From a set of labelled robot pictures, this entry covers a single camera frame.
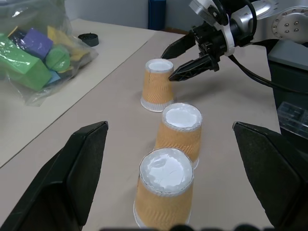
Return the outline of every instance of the plastic bag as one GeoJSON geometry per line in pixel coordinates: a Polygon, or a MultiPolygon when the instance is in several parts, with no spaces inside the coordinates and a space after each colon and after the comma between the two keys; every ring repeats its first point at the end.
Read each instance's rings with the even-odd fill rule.
{"type": "Polygon", "coordinates": [[[0,73],[39,105],[97,52],[71,34],[63,0],[0,0],[0,73]]]}

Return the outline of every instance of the purple foam block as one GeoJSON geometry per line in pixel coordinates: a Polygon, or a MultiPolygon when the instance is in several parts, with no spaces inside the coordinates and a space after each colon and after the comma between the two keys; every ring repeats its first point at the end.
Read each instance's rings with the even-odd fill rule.
{"type": "Polygon", "coordinates": [[[35,29],[30,29],[24,39],[20,41],[22,47],[29,54],[43,60],[52,47],[53,41],[35,29]]]}

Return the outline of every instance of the orange paper cup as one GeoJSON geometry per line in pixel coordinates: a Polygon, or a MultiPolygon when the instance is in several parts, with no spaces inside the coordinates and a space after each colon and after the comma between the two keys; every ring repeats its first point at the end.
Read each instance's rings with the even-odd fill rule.
{"type": "Polygon", "coordinates": [[[162,112],[174,102],[169,81],[173,70],[173,63],[165,59],[153,59],[146,63],[141,97],[141,104],[145,109],[162,112]]]}
{"type": "Polygon", "coordinates": [[[181,150],[164,148],[145,156],[134,203],[139,227],[169,230],[188,223],[192,189],[192,163],[181,150]]]}
{"type": "Polygon", "coordinates": [[[187,103],[174,103],[162,113],[155,149],[178,148],[192,161],[195,169],[199,163],[202,115],[187,103]]]}

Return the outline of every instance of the black cable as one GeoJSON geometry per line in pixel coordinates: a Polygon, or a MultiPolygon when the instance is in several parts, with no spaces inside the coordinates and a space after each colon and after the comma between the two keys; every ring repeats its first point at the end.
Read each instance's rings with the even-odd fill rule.
{"type": "Polygon", "coordinates": [[[251,14],[252,14],[253,25],[252,25],[251,33],[252,33],[252,36],[254,36],[257,30],[257,13],[256,13],[254,6],[250,2],[250,0],[243,0],[243,2],[246,3],[246,5],[249,7],[251,14]]]}
{"type": "Polygon", "coordinates": [[[290,93],[297,93],[297,94],[303,94],[303,95],[308,95],[308,92],[301,92],[301,91],[297,91],[297,90],[293,90],[287,87],[284,87],[280,84],[277,83],[273,83],[272,81],[269,81],[261,76],[258,76],[257,74],[253,73],[252,71],[248,70],[246,67],[244,67],[243,65],[241,65],[237,59],[234,57],[234,55],[230,55],[229,58],[246,74],[248,75],[248,77],[250,77],[251,79],[253,79],[254,81],[265,85],[267,87],[273,88],[273,89],[277,89],[277,90],[282,90],[282,91],[286,91],[286,92],[290,92],[290,93]]]}

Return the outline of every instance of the paper cup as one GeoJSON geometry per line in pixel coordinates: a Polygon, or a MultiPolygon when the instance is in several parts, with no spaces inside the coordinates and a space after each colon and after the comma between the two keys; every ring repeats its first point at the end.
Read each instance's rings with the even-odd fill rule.
{"type": "Polygon", "coordinates": [[[181,150],[164,148],[145,156],[134,203],[139,227],[169,230],[188,223],[192,189],[192,163],[181,150]]]}
{"type": "Polygon", "coordinates": [[[145,109],[162,112],[174,102],[169,81],[173,70],[173,63],[165,59],[152,59],[146,63],[141,98],[141,104],[145,109]]]}
{"type": "Polygon", "coordinates": [[[178,148],[192,161],[196,169],[199,163],[202,115],[186,103],[175,103],[162,113],[155,149],[178,148]]]}

